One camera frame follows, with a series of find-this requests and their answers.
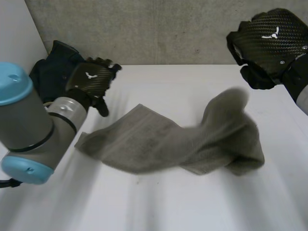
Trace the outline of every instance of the white surface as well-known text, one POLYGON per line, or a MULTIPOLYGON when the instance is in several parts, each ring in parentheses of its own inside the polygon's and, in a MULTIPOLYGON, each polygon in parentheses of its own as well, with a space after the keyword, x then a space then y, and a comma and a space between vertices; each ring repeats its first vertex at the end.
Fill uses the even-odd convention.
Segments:
POLYGON ((260 130, 266 158, 260 170, 243 177, 181 168, 135 176, 71 145, 45 185, 1 190, 1 231, 308 230, 308 117, 283 86, 252 90, 239 69, 124 66, 106 95, 110 117, 90 110, 82 130, 106 127, 139 103, 181 126, 196 125, 212 97, 242 86, 260 130))
POLYGON ((29 73, 47 52, 24 0, 0 0, 0 62, 19 64, 29 73))

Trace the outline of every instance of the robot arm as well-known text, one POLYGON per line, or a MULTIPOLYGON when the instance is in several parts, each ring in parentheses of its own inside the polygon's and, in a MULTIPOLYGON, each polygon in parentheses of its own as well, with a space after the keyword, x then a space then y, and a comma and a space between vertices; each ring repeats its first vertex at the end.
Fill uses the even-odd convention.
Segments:
POLYGON ((45 110, 23 69, 0 63, 0 141, 9 150, 2 170, 19 182, 43 184, 85 121, 90 106, 108 116, 103 99, 121 66, 88 59, 73 72, 63 97, 45 110))
POLYGON ((254 89, 283 84, 308 115, 308 27, 293 13, 275 9, 241 22, 227 36, 228 48, 241 74, 254 89))

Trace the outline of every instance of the white logo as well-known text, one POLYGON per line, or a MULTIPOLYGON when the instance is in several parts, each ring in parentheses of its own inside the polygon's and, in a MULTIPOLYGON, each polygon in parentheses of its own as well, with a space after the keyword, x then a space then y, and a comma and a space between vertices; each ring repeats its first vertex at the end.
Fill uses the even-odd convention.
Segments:
POLYGON ((96 78, 96 77, 97 77, 97 75, 90 76, 88 72, 86 72, 86 75, 87 75, 87 77, 88 77, 89 79, 92 79, 92 78, 96 78))
POLYGON ((279 32, 279 27, 276 27, 276 33, 274 33, 274 34, 272 34, 272 35, 270 35, 270 36, 262 36, 262 38, 263 39, 271 39, 271 38, 275 38, 275 39, 277 39, 278 37, 278 32, 279 32))

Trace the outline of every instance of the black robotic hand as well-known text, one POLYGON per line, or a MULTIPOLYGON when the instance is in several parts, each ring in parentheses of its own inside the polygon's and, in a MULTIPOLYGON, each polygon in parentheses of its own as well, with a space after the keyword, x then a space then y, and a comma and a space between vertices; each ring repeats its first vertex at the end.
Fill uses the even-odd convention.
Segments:
POLYGON ((308 52, 308 27, 290 11, 275 9, 241 22, 238 31, 227 36, 227 43, 237 64, 247 64, 241 74, 250 87, 271 89, 286 85, 285 71, 308 52))
POLYGON ((67 92, 73 92, 71 95, 74 94, 74 97, 86 98, 80 101, 86 101, 89 106, 95 107, 103 117, 109 115, 103 97, 109 89, 110 83, 115 79, 116 73, 122 69, 119 64, 110 67, 111 63, 112 61, 109 59, 97 58, 93 60, 88 58, 86 62, 80 63, 75 68, 66 85, 67 92))

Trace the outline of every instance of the gray towel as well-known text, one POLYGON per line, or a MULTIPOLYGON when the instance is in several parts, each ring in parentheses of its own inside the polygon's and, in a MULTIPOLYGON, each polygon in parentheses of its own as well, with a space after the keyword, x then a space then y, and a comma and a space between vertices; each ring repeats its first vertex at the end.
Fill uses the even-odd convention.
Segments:
POLYGON ((219 167, 241 175, 264 164, 257 126, 244 112, 247 100, 241 89, 224 91, 194 128, 181 128, 139 104, 113 125, 83 133, 75 147, 135 174, 181 166, 198 175, 219 167))

